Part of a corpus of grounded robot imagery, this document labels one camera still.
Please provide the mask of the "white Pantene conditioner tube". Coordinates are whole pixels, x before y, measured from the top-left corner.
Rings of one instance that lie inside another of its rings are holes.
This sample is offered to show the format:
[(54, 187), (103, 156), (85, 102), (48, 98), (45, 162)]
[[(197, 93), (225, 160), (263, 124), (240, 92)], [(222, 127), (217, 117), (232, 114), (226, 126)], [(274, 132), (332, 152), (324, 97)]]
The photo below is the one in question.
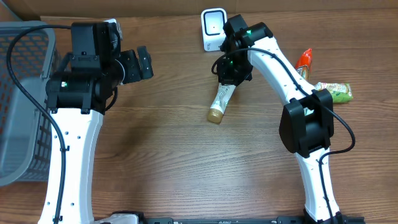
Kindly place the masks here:
[(231, 99), (235, 85), (222, 85), (218, 84), (218, 91), (213, 100), (213, 103), (210, 106), (210, 110), (207, 116), (208, 121), (216, 124), (220, 124), (223, 119), (224, 112), (226, 107)]

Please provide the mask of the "red spaghetti packet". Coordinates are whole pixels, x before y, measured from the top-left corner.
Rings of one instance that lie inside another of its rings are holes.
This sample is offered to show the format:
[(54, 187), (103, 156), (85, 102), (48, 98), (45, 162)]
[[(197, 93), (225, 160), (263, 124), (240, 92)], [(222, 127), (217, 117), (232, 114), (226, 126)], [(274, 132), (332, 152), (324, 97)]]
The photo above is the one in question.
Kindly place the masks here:
[(307, 49), (299, 58), (295, 64), (295, 69), (299, 75), (306, 81), (309, 81), (309, 77), (312, 71), (312, 49)]

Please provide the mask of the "green yellow snack packet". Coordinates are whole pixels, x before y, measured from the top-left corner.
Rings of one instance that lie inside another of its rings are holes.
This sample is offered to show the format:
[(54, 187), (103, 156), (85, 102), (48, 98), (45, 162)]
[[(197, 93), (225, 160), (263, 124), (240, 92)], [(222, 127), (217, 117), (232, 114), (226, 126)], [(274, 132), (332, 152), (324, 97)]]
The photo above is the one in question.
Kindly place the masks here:
[(323, 83), (318, 82), (315, 89), (328, 90), (333, 98), (334, 103), (348, 103), (353, 99), (351, 85), (349, 83)]

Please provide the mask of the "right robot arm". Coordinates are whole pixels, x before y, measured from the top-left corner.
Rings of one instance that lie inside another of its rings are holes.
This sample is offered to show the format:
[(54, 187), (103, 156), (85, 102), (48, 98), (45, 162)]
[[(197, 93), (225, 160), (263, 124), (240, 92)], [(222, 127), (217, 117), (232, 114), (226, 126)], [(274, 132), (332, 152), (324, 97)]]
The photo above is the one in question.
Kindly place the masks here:
[(271, 30), (260, 22), (248, 26), (241, 15), (223, 26), (224, 55), (212, 67), (223, 85), (251, 80), (258, 69), (283, 105), (279, 135), (298, 160), (305, 190), (306, 223), (344, 223), (331, 184), (326, 154), (334, 134), (333, 103), (326, 90), (302, 78), (281, 52)]

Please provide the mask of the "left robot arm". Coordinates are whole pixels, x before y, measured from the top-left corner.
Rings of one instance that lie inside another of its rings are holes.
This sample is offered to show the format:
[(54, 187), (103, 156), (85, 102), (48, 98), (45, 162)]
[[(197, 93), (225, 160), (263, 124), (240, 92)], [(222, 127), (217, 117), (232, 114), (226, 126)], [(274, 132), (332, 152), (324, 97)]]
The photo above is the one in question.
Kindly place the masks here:
[(91, 190), (96, 143), (118, 87), (153, 77), (145, 46), (121, 50), (115, 19), (75, 22), (72, 51), (46, 83), (54, 121), (52, 151), (41, 223), (93, 223)]

